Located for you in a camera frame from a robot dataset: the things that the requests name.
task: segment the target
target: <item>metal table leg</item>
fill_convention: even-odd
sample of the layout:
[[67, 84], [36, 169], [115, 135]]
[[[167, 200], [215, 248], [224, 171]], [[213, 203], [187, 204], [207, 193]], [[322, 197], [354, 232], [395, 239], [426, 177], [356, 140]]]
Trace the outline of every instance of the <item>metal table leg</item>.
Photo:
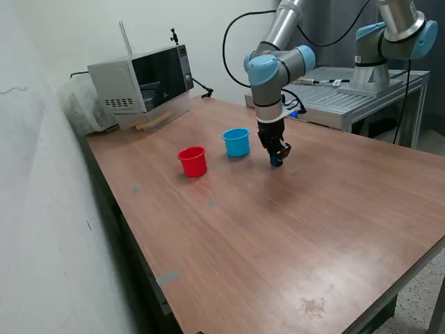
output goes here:
[[445, 333], [445, 279], [440, 288], [439, 297], [437, 298], [436, 307], [432, 314], [430, 328], [427, 334], [444, 334]]
[[405, 115], [400, 126], [399, 145], [416, 149], [419, 139], [420, 126], [423, 116], [423, 105], [427, 91], [428, 81], [422, 85], [421, 90], [412, 92], [407, 97]]

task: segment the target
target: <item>floor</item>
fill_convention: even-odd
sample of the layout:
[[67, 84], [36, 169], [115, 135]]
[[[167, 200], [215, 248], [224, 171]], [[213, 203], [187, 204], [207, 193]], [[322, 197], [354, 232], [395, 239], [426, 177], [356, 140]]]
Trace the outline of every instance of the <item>floor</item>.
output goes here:
[[[379, 136], [392, 142], [394, 131]], [[419, 137], [418, 149], [445, 156], [445, 137], [426, 131]], [[398, 295], [396, 314], [375, 334], [421, 334], [431, 321], [432, 312], [445, 276], [445, 250], [431, 261]]]

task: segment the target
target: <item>table stain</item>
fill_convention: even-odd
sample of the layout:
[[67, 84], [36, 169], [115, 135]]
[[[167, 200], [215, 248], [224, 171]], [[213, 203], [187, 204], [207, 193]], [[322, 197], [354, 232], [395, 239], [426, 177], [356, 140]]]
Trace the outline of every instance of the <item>table stain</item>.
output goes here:
[[310, 318], [323, 318], [323, 313], [325, 313], [325, 299], [322, 298], [319, 302], [315, 299], [308, 301], [307, 299], [301, 298], [302, 305], [301, 310]]

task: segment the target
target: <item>wooden table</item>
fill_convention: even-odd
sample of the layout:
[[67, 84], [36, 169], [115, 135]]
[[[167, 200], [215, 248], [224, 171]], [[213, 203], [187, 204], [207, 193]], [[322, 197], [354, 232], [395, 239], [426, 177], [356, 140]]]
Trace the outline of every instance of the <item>wooden table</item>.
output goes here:
[[[232, 127], [251, 130], [244, 159], [226, 157]], [[185, 333], [358, 333], [442, 249], [445, 159], [289, 119], [271, 168], [256, 128], [251, 109], [193, 99], [156, 133], [89, 143]], [[182, 175], [190, 145], [201, 178]]]

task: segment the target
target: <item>blue tape mark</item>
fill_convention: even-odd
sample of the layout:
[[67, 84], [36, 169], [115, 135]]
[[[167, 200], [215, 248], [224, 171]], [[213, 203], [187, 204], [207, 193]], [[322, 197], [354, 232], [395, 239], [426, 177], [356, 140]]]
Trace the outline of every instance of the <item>blue tape mark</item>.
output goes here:
[[160, 278], [158, 278], [156, 280], [156, 282], [158, 283], [158, 285], [164, 285], [164, 284], [170, 282], [173, 278], [176, 278], [177, 276], [179, 276], [179, 271], [173, 270], [170, 273], [167, 273], [164, 276], [161, 276]]

